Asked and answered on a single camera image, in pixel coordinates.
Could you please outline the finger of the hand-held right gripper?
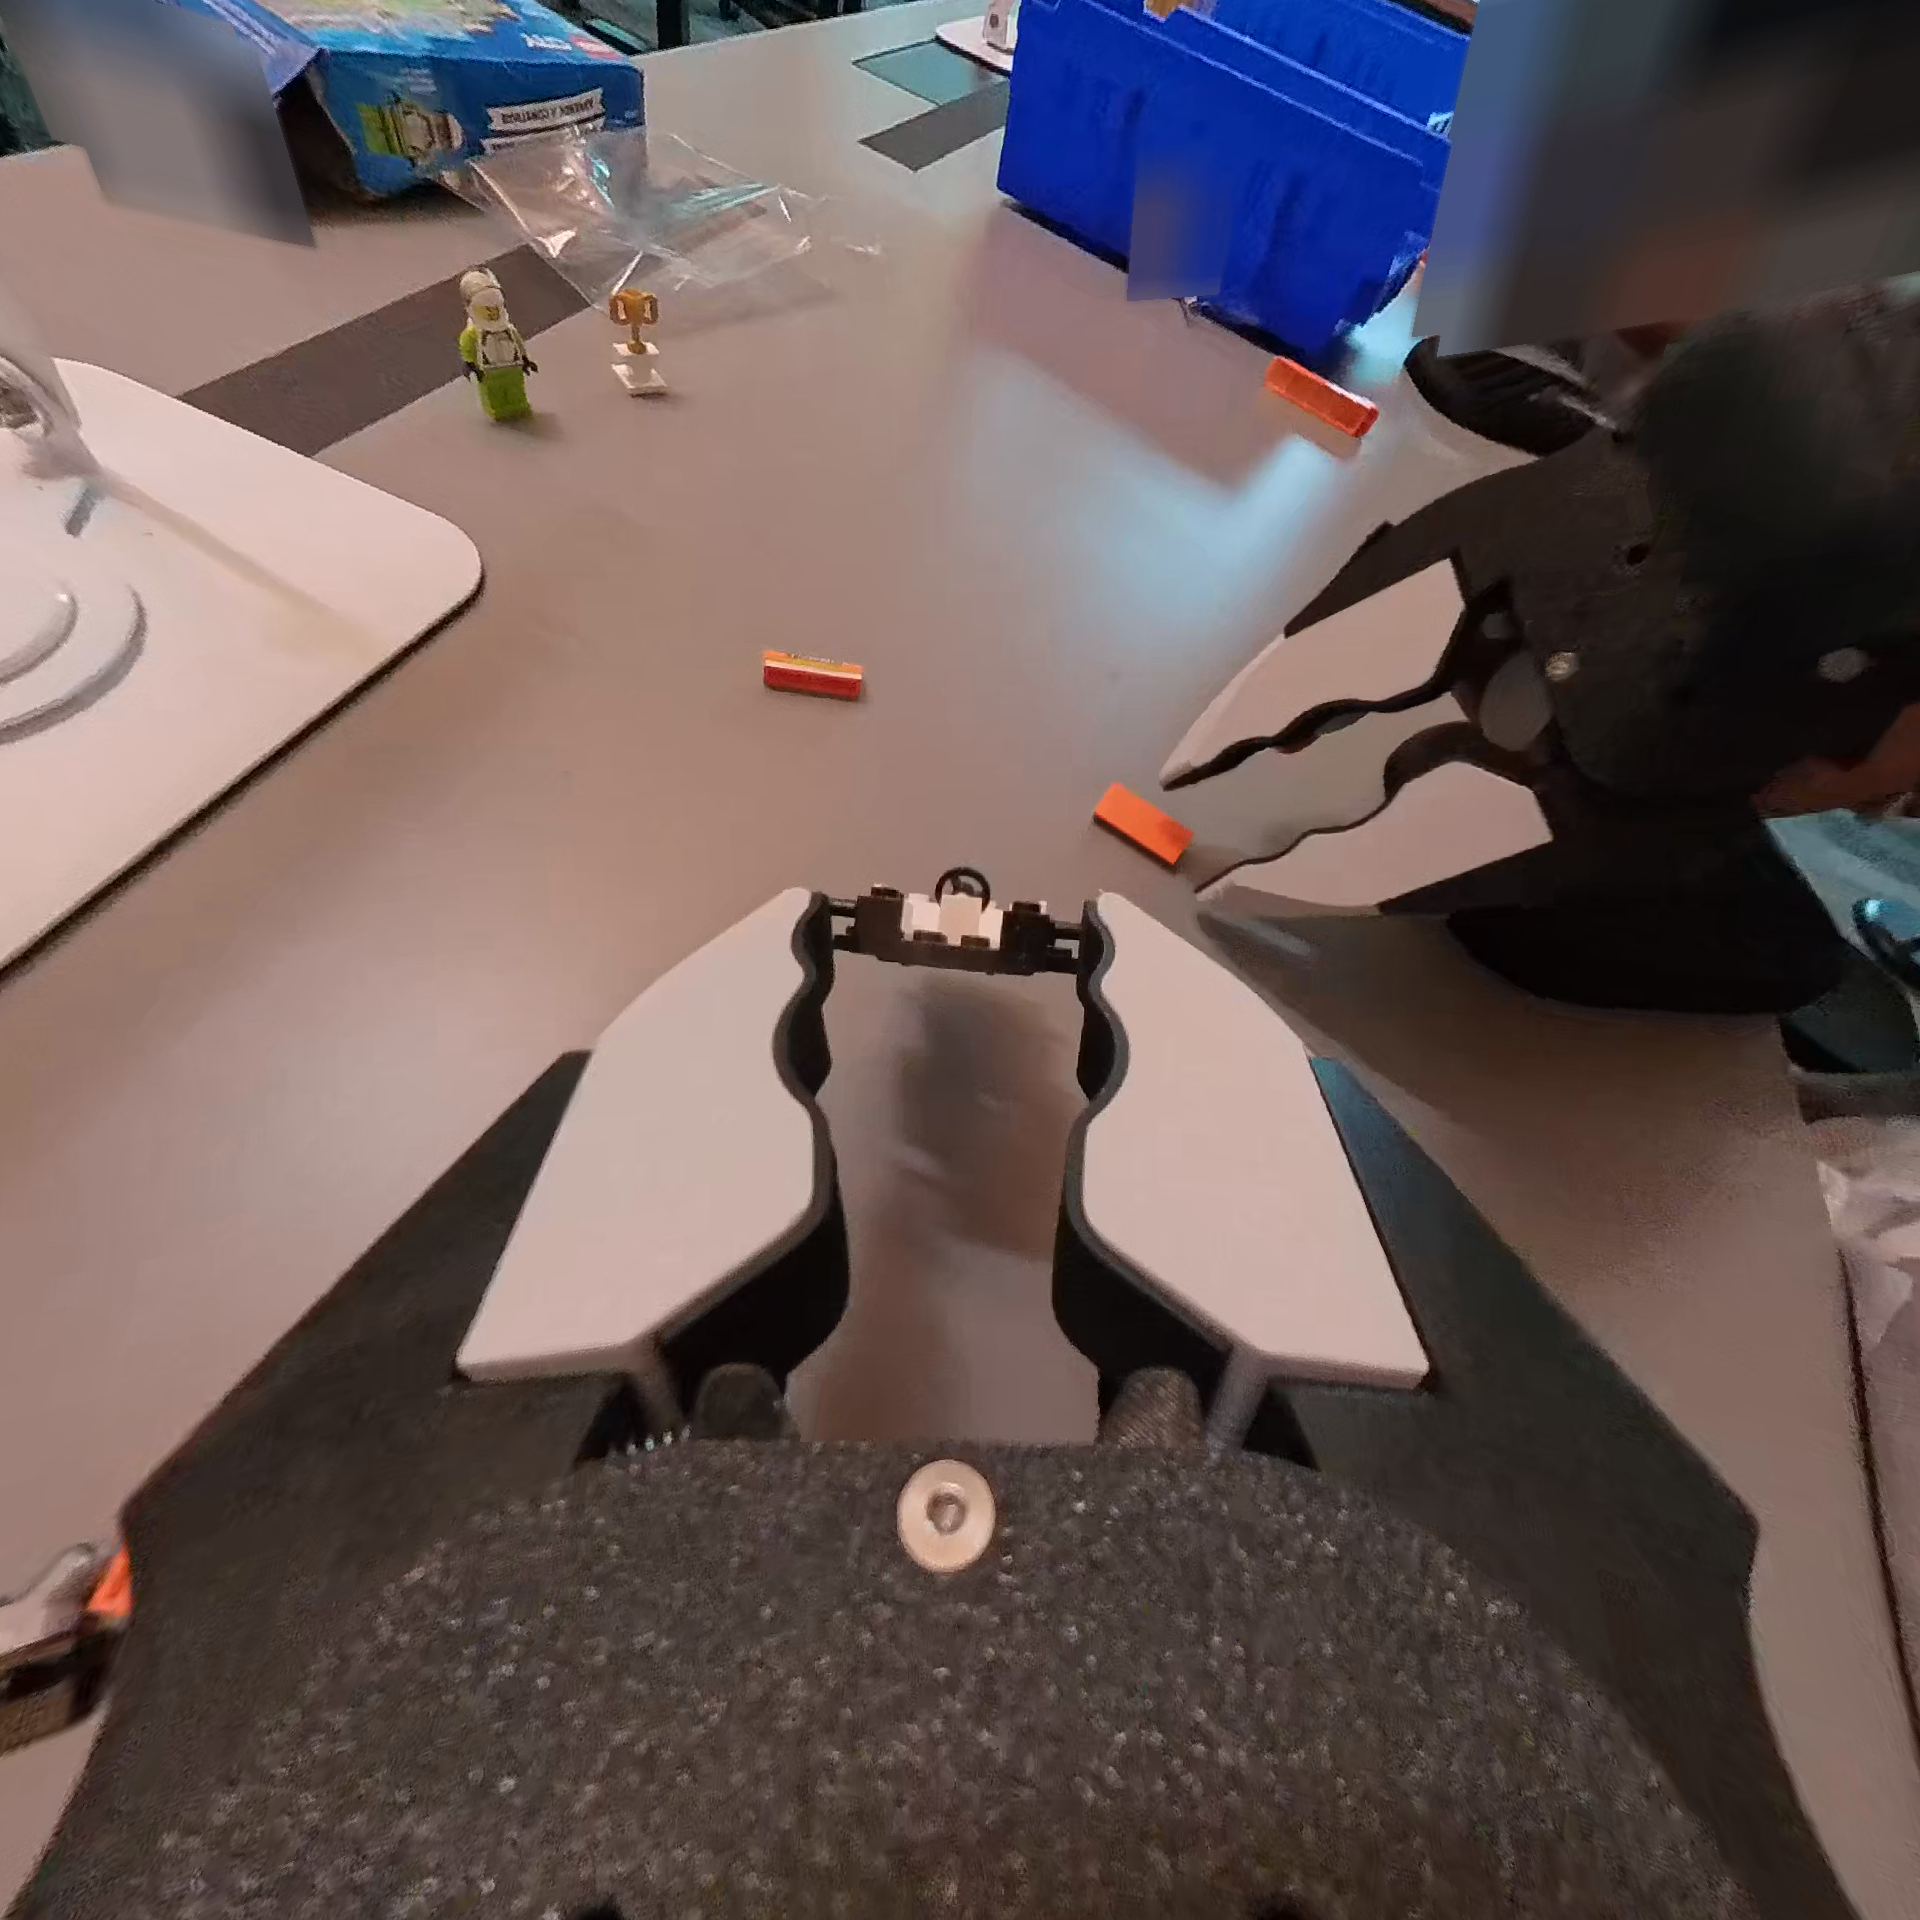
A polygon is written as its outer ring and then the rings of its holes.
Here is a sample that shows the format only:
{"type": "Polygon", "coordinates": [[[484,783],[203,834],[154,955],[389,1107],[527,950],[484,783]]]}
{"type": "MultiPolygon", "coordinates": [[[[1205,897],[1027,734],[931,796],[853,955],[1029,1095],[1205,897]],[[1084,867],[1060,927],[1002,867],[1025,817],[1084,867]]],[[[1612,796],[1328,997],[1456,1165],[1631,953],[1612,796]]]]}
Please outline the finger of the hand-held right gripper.
{"type": "Polygon", "coordinates": [[[1540,796],[1483,766],[1433,766],[1357,822],[1233,867],[1203,907],[1276,922],[1363,919],[1552,847],[1540,796]]]}
{"type": "Polygon", "coordinates": [[[1298,756],[1372,718],[1476,730],[1497,670],[1579,653],[1634,596],[1631,450],[1560,450],[1380,519],[1169,758],[1165,786],[1298,756]]]}

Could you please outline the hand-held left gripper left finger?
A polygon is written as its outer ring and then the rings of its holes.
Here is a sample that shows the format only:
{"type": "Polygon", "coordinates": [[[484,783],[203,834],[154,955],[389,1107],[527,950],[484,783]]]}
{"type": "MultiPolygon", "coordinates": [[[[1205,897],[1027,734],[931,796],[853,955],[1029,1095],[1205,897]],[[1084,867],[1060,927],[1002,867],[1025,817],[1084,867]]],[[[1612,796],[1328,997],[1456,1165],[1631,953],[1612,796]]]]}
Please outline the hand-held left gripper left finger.
{"type": "Polygon", "coordinates": [[[832,910],[776,894],[592,1044],[458,1351],[475,1383],[628,1373],[717,1330],[788,1373],[849,1297],[819,1092],[832,910]]]}

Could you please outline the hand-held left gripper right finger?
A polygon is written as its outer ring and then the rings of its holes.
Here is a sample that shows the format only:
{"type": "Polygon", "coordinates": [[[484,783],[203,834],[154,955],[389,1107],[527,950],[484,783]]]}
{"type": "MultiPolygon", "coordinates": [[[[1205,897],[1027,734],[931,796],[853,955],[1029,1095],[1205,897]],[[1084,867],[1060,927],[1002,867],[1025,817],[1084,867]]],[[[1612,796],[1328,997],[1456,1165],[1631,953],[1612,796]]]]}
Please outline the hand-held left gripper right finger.
{"type": "Polygon", "coordinates": [[[1088,903],[1084,958],[1071,1237],[1255,1381],[1424,1386],[1426,1346],[1303,1038],[1127,897],[1088,903]]]}

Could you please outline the orange white lego car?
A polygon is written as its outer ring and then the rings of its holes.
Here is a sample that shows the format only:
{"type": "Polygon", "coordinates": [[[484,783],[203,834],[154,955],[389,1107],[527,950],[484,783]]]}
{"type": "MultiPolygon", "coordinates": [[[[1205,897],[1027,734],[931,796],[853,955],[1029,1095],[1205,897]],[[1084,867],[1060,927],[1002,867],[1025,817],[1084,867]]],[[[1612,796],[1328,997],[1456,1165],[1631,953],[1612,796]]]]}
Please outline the orange white lego car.
{"type": "Polygon", "coordinates": [[[999,898],[971,867],[946,869],[929,892],[876,885],[823,900],[831,946],[896,969],[973,975],[1079,975],[1084,922],[1047,900],[999,898]]]}

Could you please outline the white book stand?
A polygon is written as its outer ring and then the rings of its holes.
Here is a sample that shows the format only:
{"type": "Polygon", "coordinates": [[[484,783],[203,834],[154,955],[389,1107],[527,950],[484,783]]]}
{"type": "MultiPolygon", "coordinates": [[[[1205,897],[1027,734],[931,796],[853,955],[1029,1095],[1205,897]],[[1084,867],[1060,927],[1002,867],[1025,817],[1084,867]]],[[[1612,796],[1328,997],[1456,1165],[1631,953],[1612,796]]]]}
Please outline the white book stand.
{"type": "Polygon", "coordinates": [[[448,519],[128,375],[4,291],[2,959],[469,609],[448,519]]]}

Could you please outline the blue storage bin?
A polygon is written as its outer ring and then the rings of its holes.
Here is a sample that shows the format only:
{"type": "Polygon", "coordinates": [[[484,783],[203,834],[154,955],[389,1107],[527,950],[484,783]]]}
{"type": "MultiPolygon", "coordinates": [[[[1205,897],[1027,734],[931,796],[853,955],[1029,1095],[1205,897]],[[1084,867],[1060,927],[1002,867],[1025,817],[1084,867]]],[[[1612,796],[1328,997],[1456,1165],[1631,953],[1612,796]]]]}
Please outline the blue storage bin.
{"type": "Polygon", "coordinates": [[[1467,51],[1386,3],[1029,3],[999,191],[1316,363],[1428,250],[1467,51]]]}

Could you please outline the orange and grey piece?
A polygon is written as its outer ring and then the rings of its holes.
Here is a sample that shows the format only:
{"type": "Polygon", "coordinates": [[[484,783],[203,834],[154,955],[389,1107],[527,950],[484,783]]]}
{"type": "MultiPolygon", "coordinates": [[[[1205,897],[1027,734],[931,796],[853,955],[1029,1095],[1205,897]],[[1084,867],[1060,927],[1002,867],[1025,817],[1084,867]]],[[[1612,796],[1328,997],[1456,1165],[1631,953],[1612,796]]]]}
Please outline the orange and grey piece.
{"type": "Polygon", "coordinates": [[[75,1543],[2,1598],[2,1754],[60,1737],[107,1686],[132,1619],[127,1543],[75,1543]]]}

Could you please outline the clear plastic bag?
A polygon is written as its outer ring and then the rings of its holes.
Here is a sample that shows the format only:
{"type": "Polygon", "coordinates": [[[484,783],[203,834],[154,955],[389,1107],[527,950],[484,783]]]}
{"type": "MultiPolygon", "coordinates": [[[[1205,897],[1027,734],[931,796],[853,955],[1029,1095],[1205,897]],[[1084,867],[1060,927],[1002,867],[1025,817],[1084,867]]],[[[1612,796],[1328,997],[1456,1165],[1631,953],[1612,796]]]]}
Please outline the clear plastic bag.
{"type": "Polygon", "coordinates": [[[882,230],[843,199],[745,175],[648,129],[499,142],[444,183],[591,303],[616,292],[728,297],[826,258],[881,258],[882,230]]]}

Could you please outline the green minifigure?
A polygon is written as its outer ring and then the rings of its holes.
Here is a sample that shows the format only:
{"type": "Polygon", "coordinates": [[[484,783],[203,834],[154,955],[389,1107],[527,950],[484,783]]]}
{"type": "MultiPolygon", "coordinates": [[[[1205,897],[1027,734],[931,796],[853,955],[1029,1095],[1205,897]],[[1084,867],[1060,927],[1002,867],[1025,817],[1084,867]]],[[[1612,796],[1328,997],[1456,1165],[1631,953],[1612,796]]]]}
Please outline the green minifigure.
{"type": "Polygon", "coordinates": [[[483,414],[497,425],[523,422],[535,411],[527,382],[538,372],[538,363],[513,323],[501,281],[489,268],[473,268],[461,276],[459,292],[459,353],[483,414]]]}

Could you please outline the blue cardboard box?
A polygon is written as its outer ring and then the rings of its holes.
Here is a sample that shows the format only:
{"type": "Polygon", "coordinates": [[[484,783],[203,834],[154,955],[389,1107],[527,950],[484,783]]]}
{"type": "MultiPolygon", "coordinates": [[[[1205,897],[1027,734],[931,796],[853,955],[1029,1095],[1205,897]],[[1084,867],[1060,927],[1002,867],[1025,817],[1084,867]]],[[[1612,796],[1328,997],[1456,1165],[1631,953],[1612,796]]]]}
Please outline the blue cardboard box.
{"type": "Polygon", "coordinates": [[[640,129],[636,62],[533,3],[244,4],[295,163],[389,201],[529,140],[640,129]]]}

